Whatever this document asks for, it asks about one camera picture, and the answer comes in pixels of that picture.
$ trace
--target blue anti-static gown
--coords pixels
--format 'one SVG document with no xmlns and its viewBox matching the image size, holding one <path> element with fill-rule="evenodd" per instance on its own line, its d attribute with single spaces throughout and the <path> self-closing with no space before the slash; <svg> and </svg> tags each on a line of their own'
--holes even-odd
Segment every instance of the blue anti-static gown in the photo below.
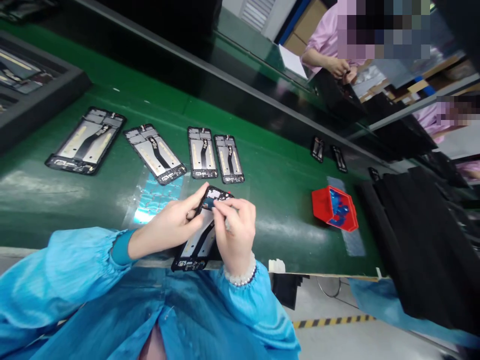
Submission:
<svg viewBox="0 0 480 360">
<path fill-rule="evenodd" d="M 298 358 L 261 263 L 242 287 L 223 270 L 120 266 L 111 249 L 123 233 L 56 231 L 0 278 L 1 359 L 136 359 L 153 326 L 168 359 Z"/>
</svg>

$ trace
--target right hand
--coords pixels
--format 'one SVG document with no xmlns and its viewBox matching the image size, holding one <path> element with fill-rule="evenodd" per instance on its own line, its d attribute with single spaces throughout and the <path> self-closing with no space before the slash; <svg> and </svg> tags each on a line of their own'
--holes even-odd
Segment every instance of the right hand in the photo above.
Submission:
<svg viewBox="0 0 480 360">
<path fill-rule="evenodd" d="M 255 206 L 247 200 L 236 198 L 215 200 L 213 204 L 216 244 L 223 263 L 232 276 L 243 276 L 249 270 L 254 244 Z M 225 218 L 228 219 L 229 230 L 225 227 Z"/>
<path fill-rule="evenodd" d="M 325 65 L 327 69 L 335 79 L 341 79 L 350 70 L 350 65 L 345 59 L 338 59 L 336 57 L 329 57 Z"/>
</svg>

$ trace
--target red plastic bin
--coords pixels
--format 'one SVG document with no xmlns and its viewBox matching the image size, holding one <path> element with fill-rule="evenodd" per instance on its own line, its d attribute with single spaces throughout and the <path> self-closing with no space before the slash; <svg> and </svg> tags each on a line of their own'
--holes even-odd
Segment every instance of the red plastic bin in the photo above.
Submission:
<svg viewBox="0 0 480 360">
<path fill-rule="evenodd" d="M 348 205 L 348 208 L 350 210 L 346 215 L 345 222 L 342 226 L 336 226 L 329 223 L 329 221 L 334 218 L 334 209 L 332 206 L 330 189 L 333 189 L 335 192 L 341 195 L 341 202 L 344 205 Z M 319 218 L 320 220 L 326 222 L 328 225 L 348 231 L 349 233 L 359 228 L 359 222 L 357 221 L 357 211 L 355 210 L 355 205 L 352 201 L 352 197 L 347 193 L 344 193 L 343 191 L 337 189 L 336 187 L 329 185 L 326 188 L 312 191 L 311 202 L 313 204 L 313 215 L 316 218 Z"/>
</svg>

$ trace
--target hand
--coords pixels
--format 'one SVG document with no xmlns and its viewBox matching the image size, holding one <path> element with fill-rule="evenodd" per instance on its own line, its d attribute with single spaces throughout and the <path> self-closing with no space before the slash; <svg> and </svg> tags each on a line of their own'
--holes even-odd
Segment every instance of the hand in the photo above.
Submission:
<svg viewBox="0 0 480 360">
<path fill-rule="evenodd" d="M 350 84 L 354 79 L 355 77 L 357 76 L 357 67 L 356 66 L 352 66 L 350 68 L 350 72 L 349 73 L 346 73 L 344 76 L 343 76 L 343 84 Z"/>
<path fill-rule="evenodd" d="M 203 215 L 194 217 L 195 209 L 200 205 L 208 186 L 208 182 L 204 183 L 185 200 L 170 201 L 148 224 L 135 231 L 128 243 L 130 259 L 137 260 L 174 248 L 198 231 L 202 227 Z"/>
<path fill-rule="evenodd" d="M 243 276 L 249 269 L 254 244 L 255 206 L 247 200 L 235 198 L 214 201 L 213 204 L 216 244 L 223 263 L 233 276 Z M 225 227 L 225 217 L 229 230 Z"/>
<path fill-rule="evenodd" d="M 341 79 L 345 73 L 350 70 L 350 65 L 345 59 L 330 56 L 326 61 L 325 69 L 327 69 L 335 79 Z"/>
</svg>

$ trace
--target pink shirt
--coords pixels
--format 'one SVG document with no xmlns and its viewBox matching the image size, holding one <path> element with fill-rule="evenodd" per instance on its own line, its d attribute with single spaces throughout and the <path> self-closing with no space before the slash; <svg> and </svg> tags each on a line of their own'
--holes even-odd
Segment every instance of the pink shirt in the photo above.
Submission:
<svg viewBox="0 0 480 360">
<path fill-rule="evenodd" d="M 469 174 L 469 172 L 480 172 L 480 160 L 460 163 L 456 165 L 456 168 L 467 181 L 480 180 L 479 178 L 472 177 Z"/>
<path fill-rule="evenodd" d="M 448 119 L 449 109 L 452 106 L 453 104 L 450 102 L 438 101 L 414 112 L 412 115 L 418 120 L 425 131 L 433 137 L 435 134 L 455 125 L 454 121 Z M 445 140 L 445 136 L 437 137 L 433 141 L 440 144 L 443 140 Z"/>
<path fill-rule="evenodd" d="M 338 36 L 338 4 L 335 4 L 328 9 L 321 18 L 315 32 L 308 40 L 308 44 L 303 53 L 305 54 L 309 49 L 315 49 L 322 55 L 337 58 L 339 55 Z M 348 59 L 347 61 L 350 66 L 359 67 L 363 65 L 366 60 L 367 59 Z M 321 66 L 315 67 L 306 63 L 304 64 L 310 68 L 314 74 L 322 69 Z"/>
</svg>

